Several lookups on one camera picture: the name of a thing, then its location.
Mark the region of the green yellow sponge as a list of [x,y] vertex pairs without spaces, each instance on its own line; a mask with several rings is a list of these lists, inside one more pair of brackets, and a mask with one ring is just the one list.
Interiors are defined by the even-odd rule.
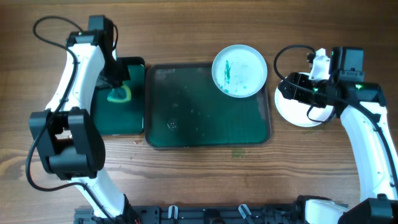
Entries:
[[131,101],[131,90],[126,84],[113,88],[109,92],[107,100],[111,103],[127,103]]

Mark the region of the white plate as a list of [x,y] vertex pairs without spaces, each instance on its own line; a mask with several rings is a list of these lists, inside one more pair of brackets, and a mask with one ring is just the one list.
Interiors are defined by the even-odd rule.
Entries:
[[234,98],[255,95],[266,84],[267,63],[248,45],[230,45],[221,50],[211,66],[211,75],[218,89]]
[[314,127],[331,121],[334,117],[334,107],[326,105],[325,108],[317,108],[312,105],[300,103],[297,100],[288,100],[276,88],[275,105],[279,114],[288,122],[304,127]]

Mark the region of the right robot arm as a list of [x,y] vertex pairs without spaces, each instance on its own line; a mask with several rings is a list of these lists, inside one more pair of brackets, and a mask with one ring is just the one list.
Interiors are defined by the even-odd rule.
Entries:
[[322,197],[297,200],[296,223],[397,223],[397,152],[387,123],[386,99],[377,83],[364,80],[364,50],[308,48],[310,73],[292,72],[275,91],[275,104],[289,122],[310,119],[313,108],[324,113],[315,124],[340,119],[351,143],[360,183],[360,202],[351,209]]

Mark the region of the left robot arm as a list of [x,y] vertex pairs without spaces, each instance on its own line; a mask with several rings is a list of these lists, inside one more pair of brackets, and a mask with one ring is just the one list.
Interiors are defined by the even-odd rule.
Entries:
[[39,153],[44,170],[66,183],[54,192],[76,186],[93,207],[98,223],[134,223],[138,216],[104,169],[105,146],[90,117],[96,89],[118,88],[129,72],[113,53],[117,27],[106,16],[90,16],[88,30],[78,27],[61,49],[67,62],[58,88],[43,111],[33,112],[29,128],[34,139],[27,156],[28,183],[39,191],[30,173],[32,156]]

